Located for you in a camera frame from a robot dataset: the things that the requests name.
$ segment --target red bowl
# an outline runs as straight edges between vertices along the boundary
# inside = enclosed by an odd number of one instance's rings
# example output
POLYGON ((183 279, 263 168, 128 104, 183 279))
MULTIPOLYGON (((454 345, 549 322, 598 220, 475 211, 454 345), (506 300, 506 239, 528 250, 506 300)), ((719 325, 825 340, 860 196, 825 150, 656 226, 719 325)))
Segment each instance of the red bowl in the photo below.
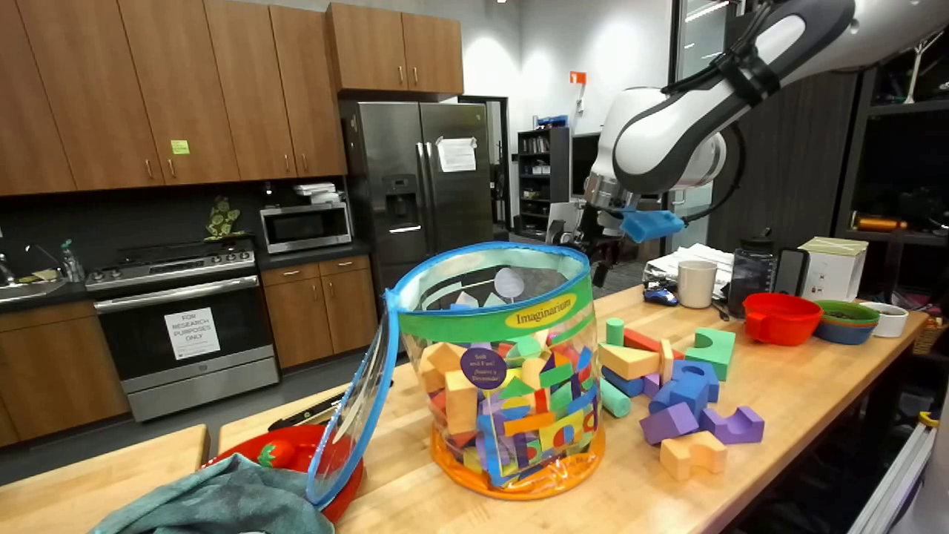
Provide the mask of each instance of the red bowl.
POLYGON ((804 345, 822 322, 822 305, 789 293, 746 293, 745 333, 758 345, 804 345))
MULTIPOLYGON (((315 447, 321 446, 321 437, 322 437, 322 423, 278 426, 278 431, 260 434, 254 438, 246 438, 246 441, 217 453, 211 463, 220 463, 220 459, 226 459, 232 453, 243 453, 246 459, 258 459, 266 441, 291 441, 291 446, 297 446, 298 456, 297 456, 294 466, 288 466, 288 471, 301 471, 306 474, 309 459, 315 456, 315 447)), ((352 450, 349 438, 337 438, 335 446, 328 446, 325 453, 322 453, 321 471, 325 471, 325 474, 337 471, 347 463, 349 450, 352 450)), ((365 469, 358 463, 352 478, 343 483, 343 489, 322 511, 322 515, 328 521, 337 521, 347 514, 349 502, 355 499, 355 493, 361 487, 361 478, 365 478, 365 469)))

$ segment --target microwave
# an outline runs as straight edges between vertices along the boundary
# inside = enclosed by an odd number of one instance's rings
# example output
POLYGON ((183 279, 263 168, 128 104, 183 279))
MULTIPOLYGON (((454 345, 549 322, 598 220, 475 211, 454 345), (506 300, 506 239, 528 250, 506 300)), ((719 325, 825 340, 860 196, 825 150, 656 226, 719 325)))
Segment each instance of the microwave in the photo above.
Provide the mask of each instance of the microwave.
POLYGON ((260 207, 270 254, 352 242, 349 201, 266 205, 260 207))

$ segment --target wooden countertop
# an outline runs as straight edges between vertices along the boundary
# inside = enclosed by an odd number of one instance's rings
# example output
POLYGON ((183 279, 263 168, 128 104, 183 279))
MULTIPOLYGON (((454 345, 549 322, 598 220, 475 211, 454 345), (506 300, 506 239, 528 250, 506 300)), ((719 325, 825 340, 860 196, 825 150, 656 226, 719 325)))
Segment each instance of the wooden countertop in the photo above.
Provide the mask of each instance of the wooden countertop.
POLYGON ((0 487, 0 530, 91 530, 107 514, 192 474, 203 423, 0 487))
MULTIPOLYGON (((902 337, 860 348, 807 340, 799 348, 751 345, 742 322, 715 312, 660 309, 639 291, 596 300, 596 321, 627 325, 688 348, 696 325, 739 333, 719 413, 754 407, 765 419, 765 441, 733 446, 724 474, 673 480, 656 447, 639 438, 645 400, 627 419, 605 416, 605 459, 590 480, 541 502, 498 502, 450 483, 430 459, 430 413, 410 365, 393 370, 380 426, 365 453, 365 487, 340 520, 340 530, 719 530, 730 526, 888 362, 911 348, 921 315, 911 315, 902 337)), ((272 419, 297 413, 332 391, 226 423, 220 447, 258 437, 272 419)))

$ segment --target stainless steel refrigerator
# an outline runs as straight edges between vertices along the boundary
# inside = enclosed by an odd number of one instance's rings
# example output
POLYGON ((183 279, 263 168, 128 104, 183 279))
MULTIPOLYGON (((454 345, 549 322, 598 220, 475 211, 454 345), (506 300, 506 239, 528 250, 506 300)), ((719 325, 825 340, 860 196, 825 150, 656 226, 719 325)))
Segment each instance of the stainless steel refrigerator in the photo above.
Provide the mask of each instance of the stainless steel refrigerator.
POLYGON ((482 104, 343 100, 355 235, 369 239, 377 287, 433 253, 490 239, 482 104))

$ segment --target white box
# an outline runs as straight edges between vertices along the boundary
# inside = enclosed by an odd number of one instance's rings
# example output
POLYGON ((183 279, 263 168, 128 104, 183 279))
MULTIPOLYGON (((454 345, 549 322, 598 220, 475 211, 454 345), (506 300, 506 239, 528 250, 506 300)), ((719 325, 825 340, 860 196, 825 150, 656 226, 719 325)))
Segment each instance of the white box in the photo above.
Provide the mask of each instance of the white box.
POLYGON ((804 300, 856 300, 866 239, 808 236, 798 250, 807 250, 804 300))

